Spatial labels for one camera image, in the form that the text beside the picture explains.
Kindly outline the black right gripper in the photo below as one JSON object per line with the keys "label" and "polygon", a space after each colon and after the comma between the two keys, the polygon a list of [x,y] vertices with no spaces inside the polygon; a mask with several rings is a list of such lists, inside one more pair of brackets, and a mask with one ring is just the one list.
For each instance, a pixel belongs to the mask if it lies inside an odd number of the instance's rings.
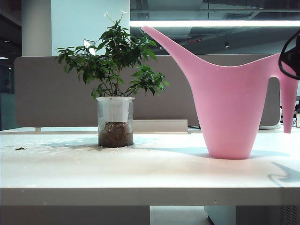
{"label": "black right gripper", "polygon": [[295,46],[286,52],[286,64],[293,70],[300,69],[300,47]]}

